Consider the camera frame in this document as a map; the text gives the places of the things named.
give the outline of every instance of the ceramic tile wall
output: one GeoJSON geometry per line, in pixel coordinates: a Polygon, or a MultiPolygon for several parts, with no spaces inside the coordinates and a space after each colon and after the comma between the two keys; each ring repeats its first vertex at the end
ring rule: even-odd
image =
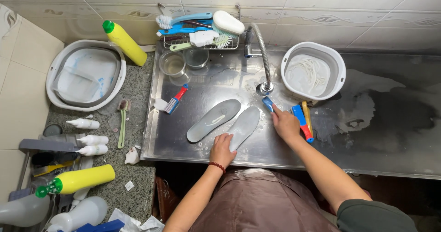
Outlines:
{"type": "Polygon", "coordinates": [[[157,40],[158,14],[226,10],[256,22],[270,45],[309,40],[333,47],[440,49],[441,0],[0,0],[63,42],[106,40],[114,20],[140,44],[157,40]]]}
{"type": "Polygon", "coordinates": [[[0,32],[7,32],[0,35],[0,124],[3,127],[0,203],[3,203],[17,188],[25,157],[25,153],[18,150],[20,141],[37,139],[45,127],[50,104],[45,89],[46,73],[64,44],[2,4],[0,32]]]}

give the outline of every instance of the brown apron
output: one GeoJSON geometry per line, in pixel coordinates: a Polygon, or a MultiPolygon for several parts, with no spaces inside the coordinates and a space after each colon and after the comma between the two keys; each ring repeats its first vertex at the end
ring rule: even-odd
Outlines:
{"type": "Polygon", "coordinates": [[[228,173],[191,232],[339,232],[300,182],[261,168],[228,173]]]}

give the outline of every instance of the gray insole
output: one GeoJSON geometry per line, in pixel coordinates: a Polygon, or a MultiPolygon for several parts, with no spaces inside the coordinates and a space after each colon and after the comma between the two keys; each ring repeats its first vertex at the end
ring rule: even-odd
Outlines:
{"type": "Polygon", "coordinates": [[[219,125],[233,118],[240,110],[240,102],[236,99],[222,101],[208,111],[187,132],[187,139],[195,143],[219,125]]]}
{"type": "Polygon", "coordinates": [[[243,111],[233,126],[227,131],[228,134],[234,134],[230,142],[230,151],[237,150],[239,146],[247,139],[256,129],[260,120],[259,108],[255,106],[248,107],[243,111]]]}

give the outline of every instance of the stainless steel sink counter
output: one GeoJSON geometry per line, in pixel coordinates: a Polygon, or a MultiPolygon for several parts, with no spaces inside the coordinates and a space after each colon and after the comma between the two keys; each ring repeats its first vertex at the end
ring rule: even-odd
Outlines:
{"type": "MultiPolygon", "coordinates": [[[[288,49],[267,49],[274,82],[269,97],[283,110],[300,101],[280,76],[288,49]]],[[[255,92],[265,80],[261,58],[246,59],[240,49],[210,50],[206,68],[187,71],[189,90],[167,115],[152,108],[154,99],[170,100],[186,80],[170,79],[159,71],[157,60],[163,51],[158,44],[142,160],[208,162],[214,137],[227,131],[246,108],[256,106],[261,110],[259,124],[238,148],[233,165],[304,168],[276,134],[270,113],[255,92]],[[241,102],[239,113],[200,142],[190,143],[188,129],[227,99],[241,102]]],[[[441,57],[377,53],[342,57],[347,78],[340,94],[311,109],[312,145],[348,173],[441,179],[441,57]]]]}

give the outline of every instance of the faucet spout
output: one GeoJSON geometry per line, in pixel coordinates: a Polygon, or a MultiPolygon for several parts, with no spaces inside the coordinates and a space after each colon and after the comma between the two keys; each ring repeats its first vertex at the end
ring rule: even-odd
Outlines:
{"type": "Polygon", "coordinates": [[[257,85],[256,93],[260,96],[266,96],[273,92],[274,85],[271,83],[271,72],[269,71],[269,63],[268,56],[266,55],[265,43],[263,42],[262,34],[260,33],[259,27],[257,27],[256,23],[251,23],[248,26],[245,34],[245,58],[251,57],[262,57],[263,67],[265,68],[265,77],[266,81],[257,85]],[[257,42],[259,43],[261,54],[253,54],[253,49],[251,46],[251,42],[253,40],[253,30],[256,34],[257,42]]]}

